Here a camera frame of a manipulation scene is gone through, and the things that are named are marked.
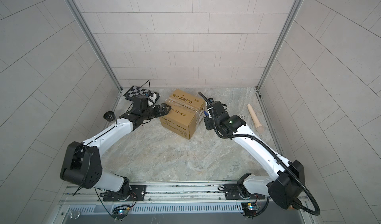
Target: round silver object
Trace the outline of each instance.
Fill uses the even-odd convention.
[[[69,217],[70,219],[77,219],[81,215],[81,212],[79,211],[70,211]]]

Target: robotic arm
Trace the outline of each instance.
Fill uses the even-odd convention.
[[[204,118],[207,130],[216,132],[222,139],[232,139],[245,148],[266,170],[269,177],[257,177],[250,173],[238,181],[238,192],[242,197],[258,193],[271,197],[283,209],[292,205],[296,209],[319,215],[320,209],[312,194],[304,185],[304,167],[297,160],[289,161],[267,146],[237,115],[229,116],[219,101],[200,96],[207,103],[208,117]],[[82,143],[71,143],[65,154],[60,178],[79,185],[79,188],[105,189],[104,196],[126,200],[131,193],[130,181],[126,177],[102,171],[100,157],[116,141],[134,131],[145,120],[169,113],[171,107],[162,103],[149,107],[146,96],[134,98],[133,107],[121,115],[116,122],[96,136]],[[314,205],[315,211],[302,206],[298,195],[304,191]]]

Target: brown cardboard box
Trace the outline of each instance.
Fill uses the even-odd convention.
[[[204,117],[205,101],[176,89],[165,103],[171,110],[159,118],[162,126],[189,140]]]

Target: white arm segment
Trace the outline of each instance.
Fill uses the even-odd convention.
[[[98,147],[99,156],[102,157],[115,142],[132,131],[132,122],[129,120],[119,118],[116,122],[118,124],[114,123],[95,136],[83,141],[84,145]]]
[[[250,129],[249,126],[240,126],[237,129],[237,132],[234,134],[249,134],[257,137],[261,140],[254,132]],[[233,141],[240,144],[245,150],[247,150],[253,157],[256,159],[266,170],[270,177],[260,177],[255,175],[248,176],[243,182],[245,188],[249,191],[249,193],[260,193],[264,195],[268,195],[266,184],[276,180],[278,178],[278,171],[284,171],[284,168],[277,163],[274,157],[258,142],[251,140],[250,138],[237,137],[233,138]],[[288,164],[289,160],[278,152],[274,151],[274,153],[283,161],[283,163]]]

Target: black mounting plate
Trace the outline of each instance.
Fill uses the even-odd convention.
[[[133,201],[143,201],[144,196],[145,196],[145,190],[147,188],[146,185],[130,185],[131,187],[131,192],[134,192],[138,199],[134,199]],[[110,197],[104,197],[103,198],[104,202],[120,202],[119,200],[115,200],[115,198],[110,198]],[[132,196],[130,195],[125,202],[131,202],[132,201]]]
[[[256,199],[265,199],[265,196],[262,194],[252,194],[250,198],[242,198],[239,195],[237,184],[224,184],[224,188],[234,190],[236,192],[225,192],[226,200],[256,200]]]

